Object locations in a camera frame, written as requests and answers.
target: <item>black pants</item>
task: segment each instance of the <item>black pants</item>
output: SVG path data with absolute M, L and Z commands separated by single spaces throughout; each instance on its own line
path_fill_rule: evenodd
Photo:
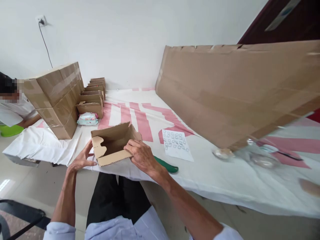
M 140 184 L 116 175 L 99 173 L 92 195 L 87 227 L 90 223 L 99 223 L 123 216 L 136 221 L 151 207 L 151 204 Z

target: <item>white wall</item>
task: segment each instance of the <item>white wall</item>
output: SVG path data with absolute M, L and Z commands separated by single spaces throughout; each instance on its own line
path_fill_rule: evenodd
M 1 0 L 0 71 L 28 78 L 78 61 L 86 85 L 153 87 L 165 45 L 236 44 L 267 0 Z

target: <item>power cable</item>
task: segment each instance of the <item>power cable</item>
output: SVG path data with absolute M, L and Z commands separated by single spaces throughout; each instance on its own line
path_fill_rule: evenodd
M 48 57 L 49 57 L 49 61 L 50 61 L 51 67 L 53 68 L 52 63 L 51 63 L 51 59 L 50 59 L 50 56 L 49 56 L 48 48 L 47 48 L 46 42 L 44 41 L 44 38 L 43 38 L 43 35 L 42 35 L 42 31 L 41 31 L 41 28 L 40 28 L 40 23 L 41 23 L 42 25 L 44 25 L 44 21 L 41 19 L 41 20 L 38 22 L 38 25 L 39 25 L 39 29 L 40 29 L 40 33 L 41 33 L 41 36 L 42 36 L 44 45 L 46 46 L 46 49 L 47 49 L 47 53 L 48 53 Z

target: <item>door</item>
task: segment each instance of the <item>door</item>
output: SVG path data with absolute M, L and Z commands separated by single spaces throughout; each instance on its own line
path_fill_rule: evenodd
M 320 0 L 269 0 L 239 44 L 320 39 Z

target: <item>black cord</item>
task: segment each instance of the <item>black cord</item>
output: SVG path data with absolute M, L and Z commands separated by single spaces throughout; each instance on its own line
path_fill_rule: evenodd
M 44 41 L 44 38 L 43 38 L 43 35 L 42 35 L 42 32 L 41 32 L 40 23 L 42 23 L 42 24 L 43 24 L 43 20 L 41 20 L 41 21 L 40 21 L 40 22 L 38 22 L 39 29 L 40 29 L 40 33 L 41 33 L 41 36 L 42 36 L 42 39 L 43 39 L 44 45 L 46 46 L 46 49 L 47 49 L 47 53 L 48 53 L 48 57 L 49 57 L 49 61 L 50 61 L 51 67 L 53 68 L 52 63 L 51 63 L 51 59 L 50 59 L 50 56 L 49 56 L 48 48 L 47 48 L 46 42 Z

